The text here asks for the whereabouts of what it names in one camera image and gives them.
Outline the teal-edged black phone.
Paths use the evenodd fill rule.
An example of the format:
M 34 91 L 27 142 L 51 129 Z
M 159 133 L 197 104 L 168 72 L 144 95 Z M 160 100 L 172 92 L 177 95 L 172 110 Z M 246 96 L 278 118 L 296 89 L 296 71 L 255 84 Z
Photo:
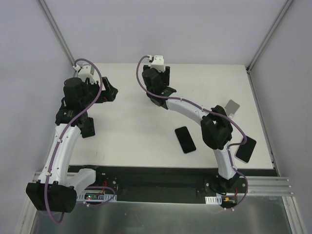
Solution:
M 186 126 L 175 129 L 175 135 L 184 154 L 196 151 L 196 146 Z

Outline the silver folding phone stand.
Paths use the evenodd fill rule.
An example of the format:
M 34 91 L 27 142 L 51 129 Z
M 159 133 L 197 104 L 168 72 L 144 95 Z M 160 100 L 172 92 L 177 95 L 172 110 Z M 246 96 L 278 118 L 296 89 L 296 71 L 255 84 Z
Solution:
M 230 99 L 228 103 L 225 105 L 224 110 L 228 117 L 233 117 L 237 110 L 240 108 L 240 105 Z

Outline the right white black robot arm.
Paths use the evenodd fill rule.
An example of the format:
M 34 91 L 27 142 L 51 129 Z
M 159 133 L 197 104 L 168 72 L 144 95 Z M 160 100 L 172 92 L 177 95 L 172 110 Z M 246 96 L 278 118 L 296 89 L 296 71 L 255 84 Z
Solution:
M 221 117 L 221 115 L 226 116 L 225 110 L 217 105 L 211 109 L 210 114 L 189 101 L 183 101 L 182 96 L 169 87 L 169 66 L 160 72 L 152 66 L 144 65 L 142 77 L 148 91 L 147 96 L 155 105 L 178 112 L 200 125 L 202 139 L 213 150 L 217 161 L 221 190 L 231 192 L 235 189 L 237 175 L 233 169 L 233 158 L 228 153 L 233 128 L 227 119 Z

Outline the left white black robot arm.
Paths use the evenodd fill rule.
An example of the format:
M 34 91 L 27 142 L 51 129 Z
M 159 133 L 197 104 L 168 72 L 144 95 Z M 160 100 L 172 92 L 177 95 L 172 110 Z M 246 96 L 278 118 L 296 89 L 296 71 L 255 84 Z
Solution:
M 107 77 L 102 77 L 102 84 L 104 90 L 89 78 L 69 78 L 64 82 L 64 97 L 56 114 L 54 140 L 48 159 L 37 181 L 28 183 L 26 187 L 26 194 L 37 210 L 70 213 L 83 190 L 88 186 L 93 190 L 102 186 L 102 176 L 93 169 L 83 168 L 72 178 L 67 177 L 77 139 L 95 135 L 94 120 L 85 108 L 93 101 L 112 102 L 118 93 Z

